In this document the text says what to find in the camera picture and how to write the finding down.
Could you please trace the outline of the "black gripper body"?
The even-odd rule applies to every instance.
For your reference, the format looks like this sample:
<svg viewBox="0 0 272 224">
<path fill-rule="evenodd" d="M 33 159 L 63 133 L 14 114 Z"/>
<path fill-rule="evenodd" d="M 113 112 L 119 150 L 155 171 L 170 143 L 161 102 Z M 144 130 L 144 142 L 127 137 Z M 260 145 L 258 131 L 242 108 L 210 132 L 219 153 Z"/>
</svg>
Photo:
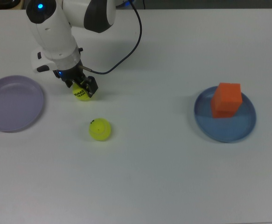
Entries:
<svg viewBox="0 0 272 224">
<path fill-rule="evenodd" d="M 73 84 L 77 84 L 79 86 L 79 82 L 86 75 L 83 73 L 83 69 L 80 68 L 82 66 L 82 61 L 80 60 L 77 65 L 67 70 L 54 70 L 53 73 L 56 78 L 61 79 L 63 82 L 65 80 L 71 80 Z"/>
</svg>

